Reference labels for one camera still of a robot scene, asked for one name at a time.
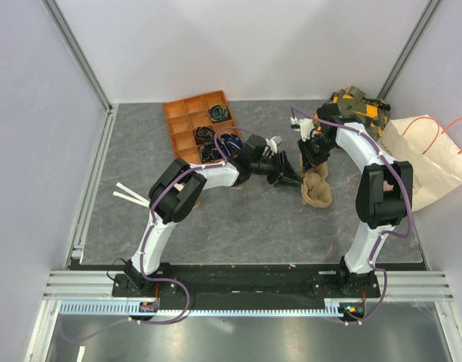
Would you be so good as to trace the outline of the cardboard cup carrier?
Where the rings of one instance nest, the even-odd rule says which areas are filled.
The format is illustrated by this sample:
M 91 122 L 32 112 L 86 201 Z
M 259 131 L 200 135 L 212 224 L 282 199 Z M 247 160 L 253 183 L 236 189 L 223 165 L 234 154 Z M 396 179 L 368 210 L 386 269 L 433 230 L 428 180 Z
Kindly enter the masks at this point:
M 328 176 L 327 163 L 320 164 L 317 167 L 303 171 L 302 157 L 298 157 L 300 177 L 302 179 L 300 191 L 302 195 L 302 203 L 308 204 L 314 208 L 327 208 L 331 205 L 332 191 L 326 181 Z

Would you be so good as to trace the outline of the brown paper cup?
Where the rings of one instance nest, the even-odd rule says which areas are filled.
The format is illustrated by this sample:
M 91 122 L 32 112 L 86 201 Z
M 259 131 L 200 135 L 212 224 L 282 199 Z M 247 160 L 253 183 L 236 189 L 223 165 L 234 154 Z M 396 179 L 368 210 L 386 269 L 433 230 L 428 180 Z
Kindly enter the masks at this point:
M 202 184 L 195 180 L 190 180 L 187 183 L 177 183 L 174 188 L 177 190 L 179 203 L 191 207 L 194 207 L 202 192 Z
M 242 183 L 235 183 L 234 185 L 232 185 L 231 187 L 233 189 L 241 189 L 244 187 L 244 185 L 246 184 L 247 180 L 246 181 L 243 181 Z

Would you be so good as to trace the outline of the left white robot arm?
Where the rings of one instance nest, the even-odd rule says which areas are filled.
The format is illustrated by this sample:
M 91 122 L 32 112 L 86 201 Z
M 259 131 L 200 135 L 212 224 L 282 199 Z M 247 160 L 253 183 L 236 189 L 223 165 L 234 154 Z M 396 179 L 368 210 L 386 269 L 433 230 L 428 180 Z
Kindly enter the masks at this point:
M 149 190 L 145 200 L 122 184 L 117 186 L 127 195 L 114 195 L 147 206 L 149 219 L 135 254 L 125 262 L 124 271 L 114 278 L 120 287 L 138 296 L 148 296 L 162 279 L 153 274 L 158 270 L 161 255 L 170 235 L 179 222 L 193 210 L 204 190 L 238 187 L 251 175 L 265 176 L 272 186 L 300 186 L 302 179 L 292 167 L 286 152 L 279 151 L 280 137 L 267 140 L 249 136 L 240 147 L 231 149 L 222 141 L 215 144 L 221 161 L 210 164 L 190 164 L 174 159 Z

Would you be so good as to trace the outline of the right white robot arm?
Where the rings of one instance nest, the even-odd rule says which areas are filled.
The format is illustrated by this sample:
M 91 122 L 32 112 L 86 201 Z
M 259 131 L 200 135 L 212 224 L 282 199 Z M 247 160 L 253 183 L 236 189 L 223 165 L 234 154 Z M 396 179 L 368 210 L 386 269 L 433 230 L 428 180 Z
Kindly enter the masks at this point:
M 293 108 L 291 127 L 300 132 L 304 170 L 325 163 L 331 150 L 340 148 L 362 173 L 356 196 L 359 227 L 332 278 L 336 290 L 346 297 L 378 296 L 377 255 L 395 227 L 411 218 L 413 167 L 388 155 L 356 115 L 341 115 L 334 103 L 320 107 L 314 117 L 297 114 Z

